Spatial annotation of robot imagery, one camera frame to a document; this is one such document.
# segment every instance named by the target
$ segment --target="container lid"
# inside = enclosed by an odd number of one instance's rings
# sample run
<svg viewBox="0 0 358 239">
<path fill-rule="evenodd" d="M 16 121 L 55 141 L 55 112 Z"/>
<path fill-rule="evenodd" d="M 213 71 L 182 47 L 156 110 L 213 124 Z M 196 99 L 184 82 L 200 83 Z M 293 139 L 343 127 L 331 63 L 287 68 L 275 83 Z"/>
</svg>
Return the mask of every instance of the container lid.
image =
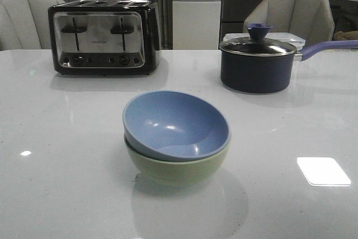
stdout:
<svg viewBox="0 0 358 239">
<path fill-rule="evenodd" d="M 245 36 L 249 36 L 249 34 L 248 33 L 227 33 L 227 34 L 225 34 L 223 40 L 242 38 Z M 305 44 L 304 39 L 302 39 L 299 36 L 296 36 L 294 34 L 287 33 L 287 32 L 269 32 L 266 35 L 266 38 L 277 39 L 282 42 L 290 43 L 290 44 L 294 45 L 297 48 L 297 50 L 302 50 L 302 48 Z"/>
<path fill-rule="evenodd" d="M 276 57 L 296 52 L 296 46 L 286 42 L 267 38 L 253 40 L 249 37 L 224 40 L 219 48 L 228 53 L 254 57 Z"/>
</svg>

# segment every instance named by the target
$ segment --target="glass lid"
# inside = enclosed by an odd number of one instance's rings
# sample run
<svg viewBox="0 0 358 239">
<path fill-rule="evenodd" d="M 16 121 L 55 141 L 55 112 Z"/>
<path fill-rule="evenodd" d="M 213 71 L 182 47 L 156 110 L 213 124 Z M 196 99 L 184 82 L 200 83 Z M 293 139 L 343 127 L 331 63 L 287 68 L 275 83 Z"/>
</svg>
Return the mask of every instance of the glass lid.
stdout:
<svg viewBox="0 0 358 239">
<path fill-rule="evenodd" d="M 296 47 L 289 43 L 267 38 L 253 40 L 249 37 L 222 41 L 219 48 L 228 53 L 256 57 L 275 57 L 296 52 Z"/>
</svg>

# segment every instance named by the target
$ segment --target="kitchen counter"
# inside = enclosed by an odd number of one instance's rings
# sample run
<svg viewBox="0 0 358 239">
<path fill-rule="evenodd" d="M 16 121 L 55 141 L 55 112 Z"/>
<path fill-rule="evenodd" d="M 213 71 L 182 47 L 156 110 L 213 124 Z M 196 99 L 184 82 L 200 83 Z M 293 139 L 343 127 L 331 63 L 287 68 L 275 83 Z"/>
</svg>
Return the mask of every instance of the kitchen counter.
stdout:
<svg viewBox="0 0 358 239">
<path fill-rule="evenodd" d="M 225 87 L 220 51 L 158 56 L 148 76 L 85 77 L 55 72 L 50 50 L 0 51 L 1 239 L 356 238 L 357 51 L 294 62 L 289 87 L 266 95 Z M 211 178 L 170 188 L 139 174 L 122 111 L 151 90 L 227 118 L 230 149 Z M 317 163 L 333 159 L 349 180 Z"/>
</svg>

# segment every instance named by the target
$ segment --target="stainless steel toaster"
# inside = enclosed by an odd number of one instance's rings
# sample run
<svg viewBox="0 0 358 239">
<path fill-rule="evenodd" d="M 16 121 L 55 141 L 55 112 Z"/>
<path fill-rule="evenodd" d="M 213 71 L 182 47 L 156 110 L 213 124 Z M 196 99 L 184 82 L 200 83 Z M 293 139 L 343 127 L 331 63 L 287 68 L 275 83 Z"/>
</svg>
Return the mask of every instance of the stainless steel toaster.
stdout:
<svg viewBox="0 0 358 239">
<path fill-rule="evenodd" d="M 161 48 L 157 3 L 79 0 L 49 8 L 54 68 L 61 74 L 149 74 Z"/>
</svg>

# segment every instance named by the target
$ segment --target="bowl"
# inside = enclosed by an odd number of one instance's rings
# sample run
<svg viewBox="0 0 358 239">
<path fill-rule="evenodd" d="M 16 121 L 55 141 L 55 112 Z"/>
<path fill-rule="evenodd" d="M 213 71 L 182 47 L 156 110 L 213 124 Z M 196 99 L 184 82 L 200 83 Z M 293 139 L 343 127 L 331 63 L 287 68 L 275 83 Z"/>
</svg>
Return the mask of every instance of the bowl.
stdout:
<svg viewBox="0 0 358 239">
<path fill-rule="evenodd" d="M 221 151 L 190 162 L 167 162 L 148 158 L 137 152 L 125 139 L 131 160 L 146 178 L 167 186 L 190 186 L 211 176 L 223 163 L 229 145 Z"/>
<path fill-rule="evenodd" d="M 129 144 L 149 158 L 186 162 L 224 149 L 230 132 L 224 116 L 206 101 L 176 91 L 136 96 L 123 111 Z"/>
</svg>

